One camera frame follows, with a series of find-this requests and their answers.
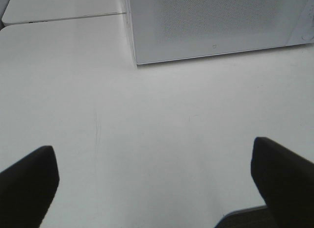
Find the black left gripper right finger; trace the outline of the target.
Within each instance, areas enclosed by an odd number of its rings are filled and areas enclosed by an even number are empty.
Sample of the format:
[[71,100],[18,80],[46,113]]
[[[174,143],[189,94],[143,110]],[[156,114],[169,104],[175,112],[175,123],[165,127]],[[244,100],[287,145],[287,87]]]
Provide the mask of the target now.
[[251,176],[278,227],[314,226],[312,162],[267,137],[257,137]]

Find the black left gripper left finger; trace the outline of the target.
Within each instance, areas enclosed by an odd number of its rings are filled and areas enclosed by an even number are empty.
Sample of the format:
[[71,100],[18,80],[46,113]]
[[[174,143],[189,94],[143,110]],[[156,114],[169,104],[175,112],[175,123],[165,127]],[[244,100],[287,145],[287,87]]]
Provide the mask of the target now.
[[52,146],[42,146],[0,173],[0,226],[38,228],[54,199],[59,172]]

